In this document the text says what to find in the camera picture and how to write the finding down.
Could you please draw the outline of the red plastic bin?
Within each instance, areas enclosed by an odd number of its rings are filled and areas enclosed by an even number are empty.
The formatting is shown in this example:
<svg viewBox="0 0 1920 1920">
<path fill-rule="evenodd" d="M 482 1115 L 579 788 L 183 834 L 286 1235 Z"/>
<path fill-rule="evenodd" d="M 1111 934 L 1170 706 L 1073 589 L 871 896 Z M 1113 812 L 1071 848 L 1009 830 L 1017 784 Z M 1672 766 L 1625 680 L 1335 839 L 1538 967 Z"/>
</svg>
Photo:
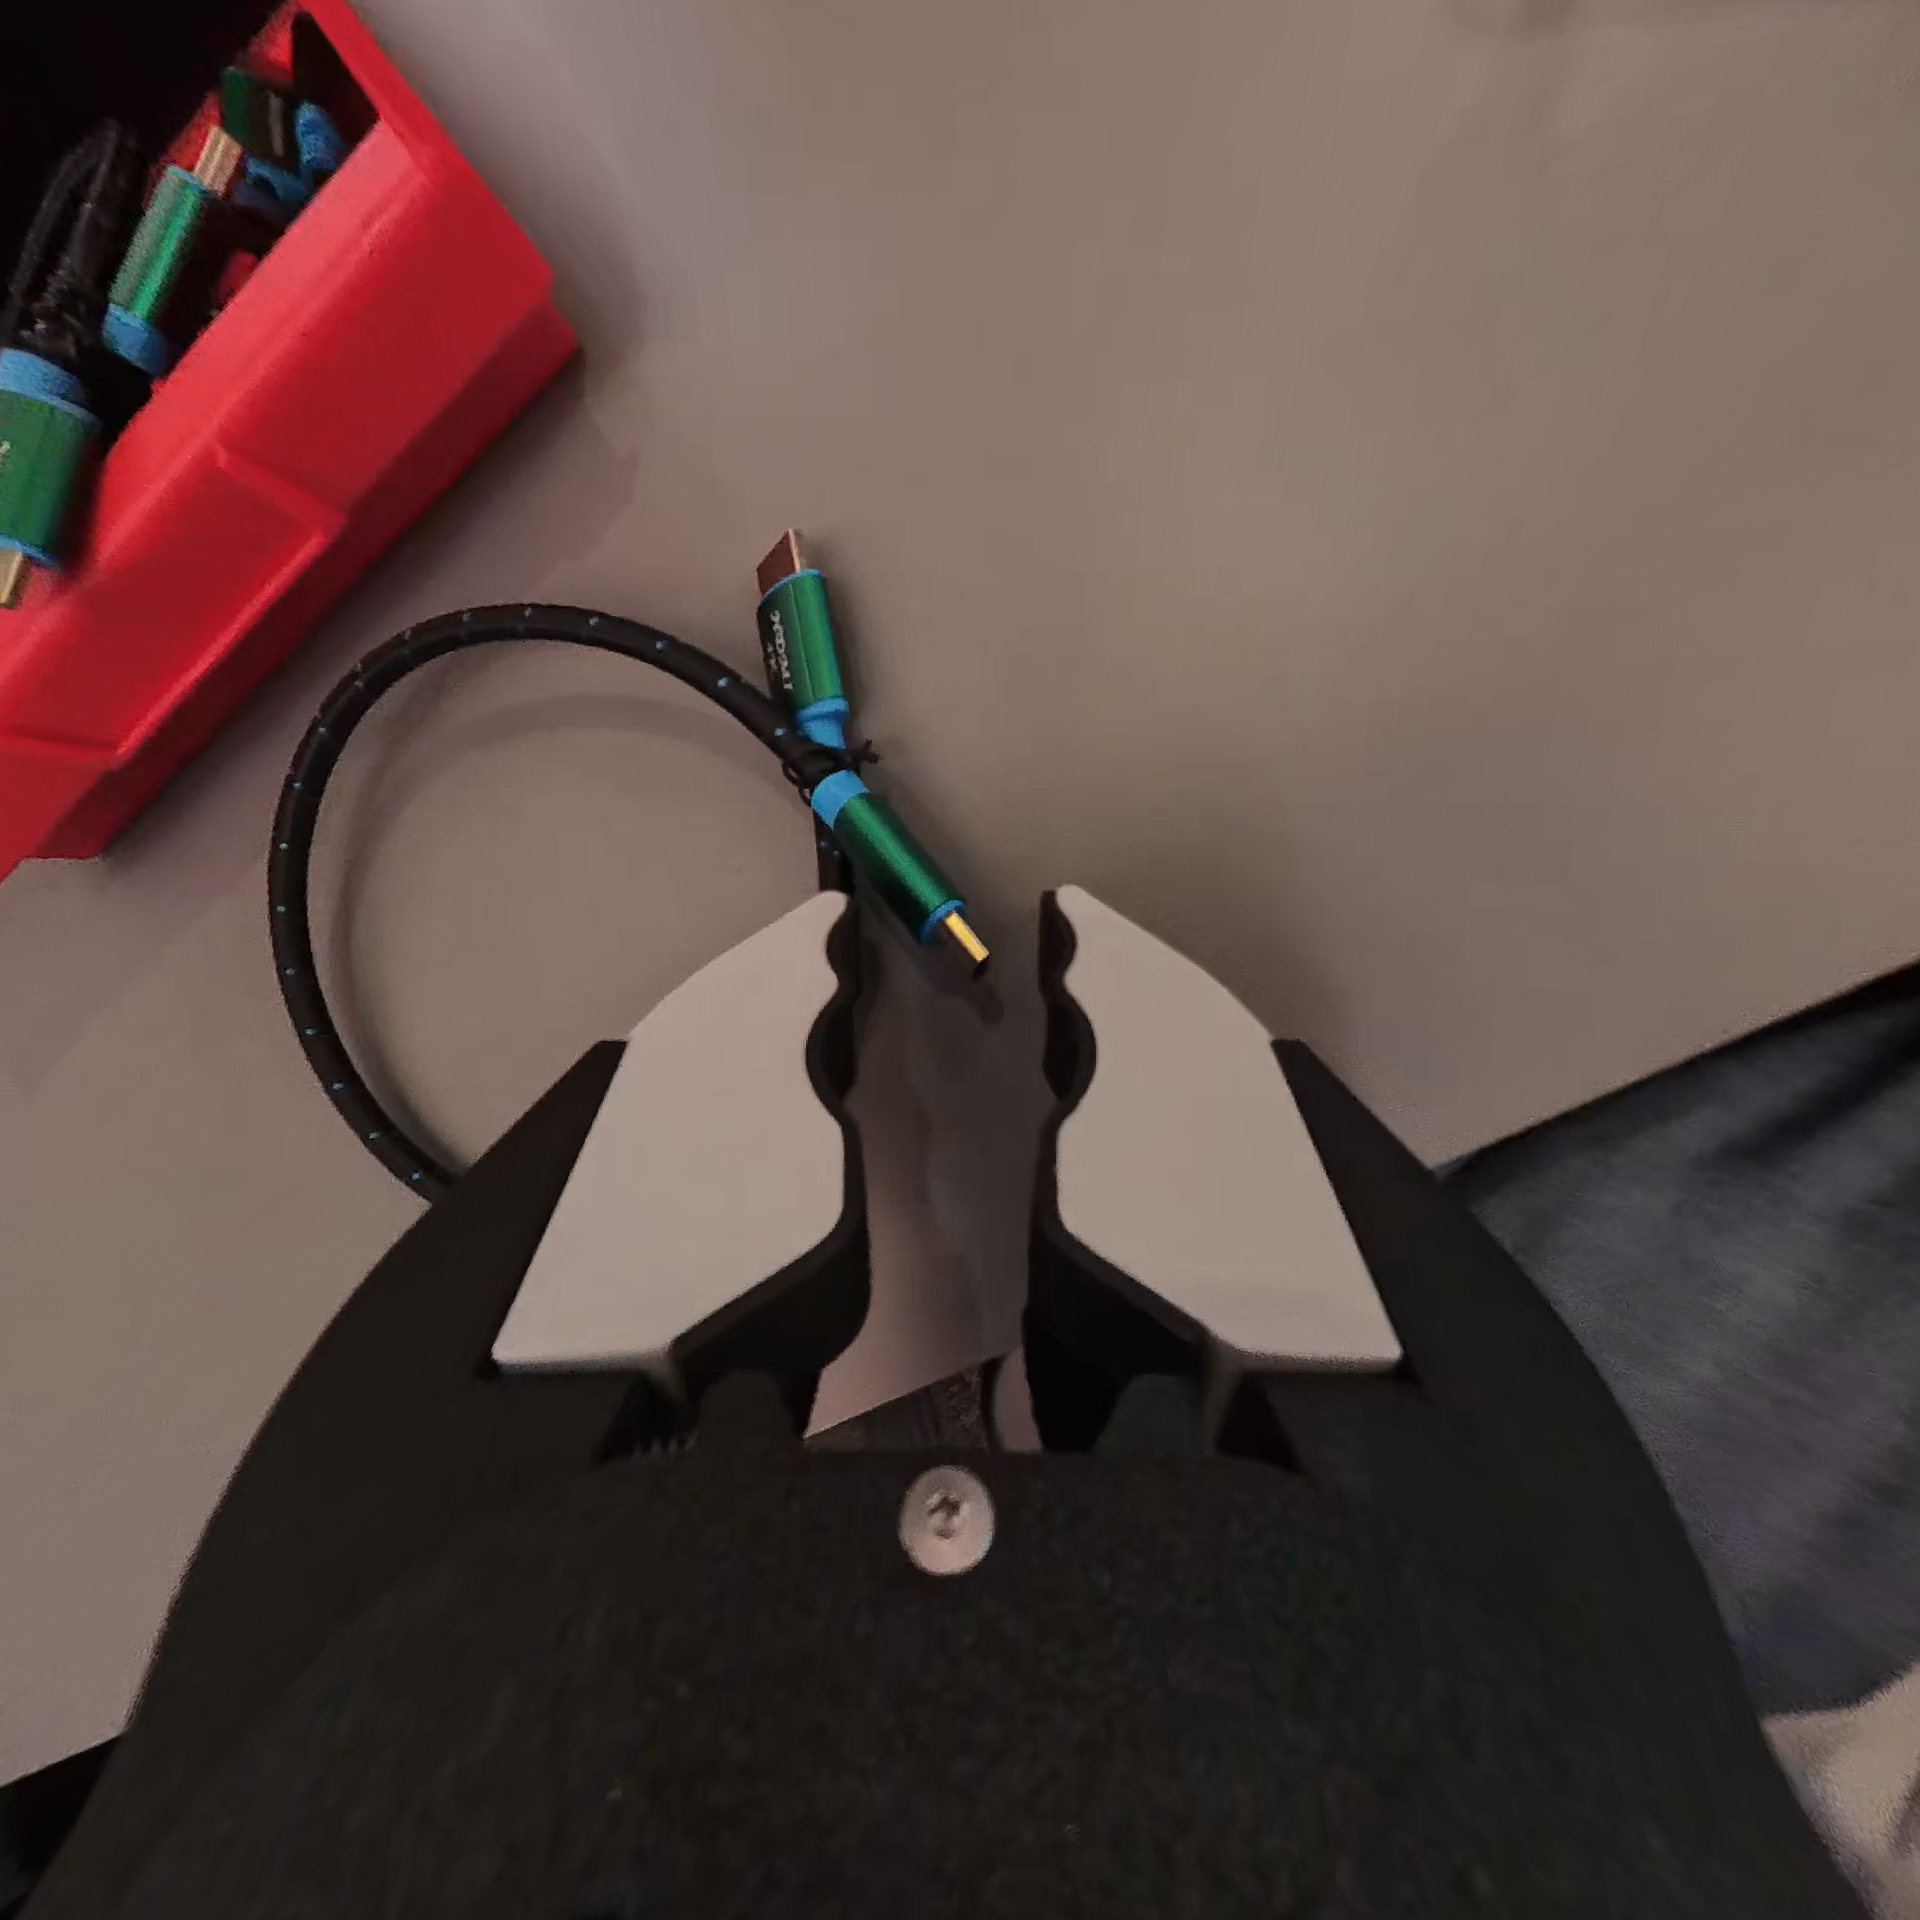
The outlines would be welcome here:
<svg viewBox="0 0 1920 1920">
<path fill-rule="evenodd" d="M 313 21 L 371 128 L 104 458 L 3 639 L 3 875 L 87 860 L 565 367 L 557 276 L 368 23 Z"/>
</svg>

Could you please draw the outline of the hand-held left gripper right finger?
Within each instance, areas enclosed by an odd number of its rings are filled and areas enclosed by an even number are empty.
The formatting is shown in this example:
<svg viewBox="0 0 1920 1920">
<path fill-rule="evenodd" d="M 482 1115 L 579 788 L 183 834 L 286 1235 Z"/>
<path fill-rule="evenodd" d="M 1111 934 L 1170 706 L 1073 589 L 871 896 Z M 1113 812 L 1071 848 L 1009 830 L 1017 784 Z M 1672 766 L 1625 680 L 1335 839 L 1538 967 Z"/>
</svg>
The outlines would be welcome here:
<svg viewBox="0 0 1920 1920">
<path fill-rule="evenodd" d="M 1097 1442 L 1153 1378 L 1207 1442 L 1241 1378 L 1398 1374 L 1399 1333 L 1259 1016 L 1082 884 L 1043 899 L 1040 995 L 1040 1440 Z"/>
</svg>

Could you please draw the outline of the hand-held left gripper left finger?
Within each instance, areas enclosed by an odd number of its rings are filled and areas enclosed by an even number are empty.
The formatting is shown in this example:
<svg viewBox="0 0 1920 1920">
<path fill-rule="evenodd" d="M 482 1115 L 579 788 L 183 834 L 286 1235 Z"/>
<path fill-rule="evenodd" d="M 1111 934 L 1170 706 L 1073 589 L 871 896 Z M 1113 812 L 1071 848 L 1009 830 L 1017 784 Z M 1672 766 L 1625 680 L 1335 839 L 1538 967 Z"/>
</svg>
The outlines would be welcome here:
<svg viewBox="0 0 1920 1920">
<path fill-rule="evenodd" d="M 629 1034 L 491 1347 L 698 1407 L 776 1382 L 799 1432 L 873 1295 L 854 1082 L 858 909 L 816 894 Z"/>
</svg>

